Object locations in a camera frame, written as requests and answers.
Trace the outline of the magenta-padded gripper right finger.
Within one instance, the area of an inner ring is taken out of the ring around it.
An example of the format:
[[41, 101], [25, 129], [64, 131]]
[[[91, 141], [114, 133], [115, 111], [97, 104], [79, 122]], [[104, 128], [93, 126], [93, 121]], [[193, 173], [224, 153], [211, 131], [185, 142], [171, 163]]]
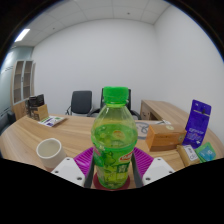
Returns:
[[153, 158], [137, 147], [133, 150], [131, 161], [137, 187], [143, 187], [175, 172], [163, 158]]

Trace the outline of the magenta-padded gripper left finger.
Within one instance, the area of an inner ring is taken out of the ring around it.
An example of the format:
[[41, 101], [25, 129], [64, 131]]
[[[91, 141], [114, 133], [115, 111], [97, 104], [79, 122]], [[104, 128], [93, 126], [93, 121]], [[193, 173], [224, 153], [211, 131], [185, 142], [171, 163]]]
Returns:
[[84, 188], [92, 185], [94, 173], [93, 148], [86, 149], [76, 157], [66, 157], [52, 174]]

